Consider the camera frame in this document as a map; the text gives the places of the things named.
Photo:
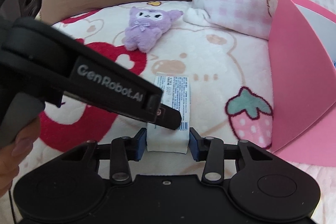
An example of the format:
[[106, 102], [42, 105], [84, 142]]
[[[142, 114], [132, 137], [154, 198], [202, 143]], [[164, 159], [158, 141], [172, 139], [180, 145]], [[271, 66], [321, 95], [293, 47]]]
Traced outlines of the person left hand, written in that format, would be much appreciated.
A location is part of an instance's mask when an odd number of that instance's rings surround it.
[[15, 141], [1, 148], [0, 154], [0, 196], [3, 197], [11, 188], [13, 179], [19, 173], [19, 165], [32, 151], [34, 142], [41, 133], [39, 117], [23, 128]]

